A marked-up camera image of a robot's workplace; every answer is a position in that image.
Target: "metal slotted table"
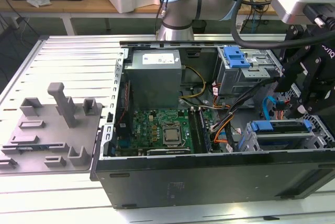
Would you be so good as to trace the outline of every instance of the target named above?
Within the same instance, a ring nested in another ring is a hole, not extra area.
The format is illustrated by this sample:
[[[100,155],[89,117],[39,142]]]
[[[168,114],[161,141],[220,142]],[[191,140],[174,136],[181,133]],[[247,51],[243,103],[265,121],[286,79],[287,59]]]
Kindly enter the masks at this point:
[[[245,40],[283,40],[283,35],[245,35]],[[25,97],[55,104],[46,92],[63,82],[75,103],[92,97],[104,105],[100,126],[115,102],[122,69],[120,41],[150,41],[153,36],[50,37],[36,43],[0,96],[0,144],[7,142]],[[199,35],[196,40],[232,41],[230,35]],[[0,177],[1,223],[335,223],[335,181],[303,200],[114,210],[100,182],[89,173]]]

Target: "green circuit board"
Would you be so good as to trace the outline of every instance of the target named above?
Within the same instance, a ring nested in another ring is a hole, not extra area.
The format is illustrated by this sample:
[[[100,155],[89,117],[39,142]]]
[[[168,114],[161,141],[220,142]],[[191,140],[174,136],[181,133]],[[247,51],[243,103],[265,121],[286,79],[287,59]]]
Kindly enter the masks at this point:
[[[214,124],[210,110],[203,111],[203,115],[206,125]],[[194,153],[187,110],[135,111],[130,148],[166,148],[163,136],[165,127],[179,127],[182,138],[179,147]]]

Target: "ram slot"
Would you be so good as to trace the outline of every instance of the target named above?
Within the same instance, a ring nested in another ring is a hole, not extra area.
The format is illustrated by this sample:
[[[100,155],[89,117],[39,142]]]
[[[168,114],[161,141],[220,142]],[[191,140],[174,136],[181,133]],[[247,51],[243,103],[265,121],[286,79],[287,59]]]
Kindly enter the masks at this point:
[[[198,131],[196,112],[188,109],[189,130],[191,132],[194,153],[202,153],[201,134]]]
[[[211,144],[210,144],[207,129],[206,129],[204,114],[203,114],[201,109],[198,110],[196,113],[197,113],[198,122],[200,124],[199,129],[200,129],[200,131],[202,133],[202,136],[203,136],[203,141],[202,141],[202,143],[204,145],[203,151],[205,153],[208,153],[211,150]]]

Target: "cpu socket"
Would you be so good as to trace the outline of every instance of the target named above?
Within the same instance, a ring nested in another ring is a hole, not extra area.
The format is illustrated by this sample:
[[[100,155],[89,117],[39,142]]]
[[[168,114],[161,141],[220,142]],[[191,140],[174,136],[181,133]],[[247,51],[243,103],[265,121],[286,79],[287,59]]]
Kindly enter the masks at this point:
[[[163,126],[163,144],[179,145],[182,143],[180,126]]]

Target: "motherboard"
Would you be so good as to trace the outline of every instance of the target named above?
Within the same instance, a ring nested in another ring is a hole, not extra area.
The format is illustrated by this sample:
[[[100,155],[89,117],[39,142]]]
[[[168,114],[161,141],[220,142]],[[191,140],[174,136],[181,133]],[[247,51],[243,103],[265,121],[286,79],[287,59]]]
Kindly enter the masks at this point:
[[[119,147],[138,150],[138,155],[157,149],[188,149],[189,153],[200,153],[200,145],[205,146],[201,152],[207,152],[208,130],[213,124],[212,112],[206,109],[137,110],[133,114],[131,138],[119,140]]]

